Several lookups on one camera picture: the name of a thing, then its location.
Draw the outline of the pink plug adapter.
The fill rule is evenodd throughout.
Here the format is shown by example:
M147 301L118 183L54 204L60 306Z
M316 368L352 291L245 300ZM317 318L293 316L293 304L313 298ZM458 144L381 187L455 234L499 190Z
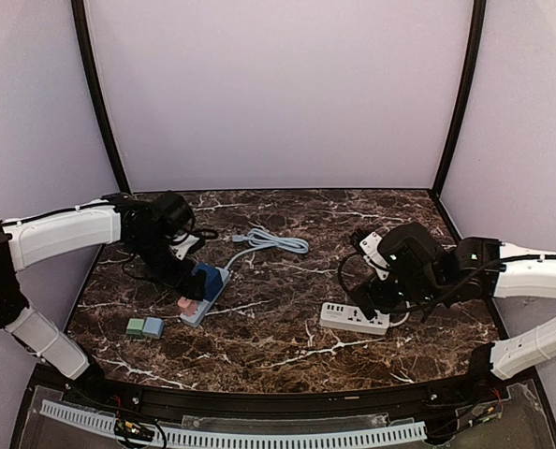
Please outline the pink plug adapter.
M197 300L181 297L177 301L177 305L181 311L181 314L185 316L193 316L198 310L199 302Z

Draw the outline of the blue cube socket adapter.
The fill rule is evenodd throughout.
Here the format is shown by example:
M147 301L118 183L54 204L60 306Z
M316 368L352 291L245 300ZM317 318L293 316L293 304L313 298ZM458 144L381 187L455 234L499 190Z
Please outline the blue cube socket adapter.
M213 265L199 263L192 274L202 286L199 293L196 293L197 300L214 301L226 286L230 273L225 268L218 268Z

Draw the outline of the light blue plug adapter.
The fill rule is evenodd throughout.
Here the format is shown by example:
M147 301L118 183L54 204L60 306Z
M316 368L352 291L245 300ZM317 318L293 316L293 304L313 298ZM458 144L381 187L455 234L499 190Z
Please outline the light blue plug adapter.
M145 319L142 336L150 339L160 339L165 328L165 322L161 318L147 317Z

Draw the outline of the green plug adapter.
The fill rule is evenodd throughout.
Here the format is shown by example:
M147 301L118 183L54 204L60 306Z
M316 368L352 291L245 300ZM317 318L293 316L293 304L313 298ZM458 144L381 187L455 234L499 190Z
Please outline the green plug adapter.
M141 340L144 338L143 328L145 320L142 318L130 318L125 328L125 335L131 339Z

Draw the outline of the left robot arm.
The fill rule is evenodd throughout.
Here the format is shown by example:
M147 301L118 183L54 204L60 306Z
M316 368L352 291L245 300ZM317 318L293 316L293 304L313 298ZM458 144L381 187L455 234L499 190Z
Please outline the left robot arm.
M0 329L71 381L95 374L97 363L25 296L18 273L65 253L121 242L155 281L201 300L207 275L188 257L202 245L195 222L189 204L174 192L153 201L113 194L28 218L0 219Z

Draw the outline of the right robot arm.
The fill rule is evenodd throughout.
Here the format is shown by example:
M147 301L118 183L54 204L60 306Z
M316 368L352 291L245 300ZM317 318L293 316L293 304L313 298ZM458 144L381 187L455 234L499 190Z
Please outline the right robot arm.
M475 299L556 299L556 253L476 237L447 250L419 223L397 226L385 236L357 229L349 241L374 271L346 292L366 318L415 311L429 316L439 305ZM475 348L468 376L508 380L554 357L556 316L514 338Z

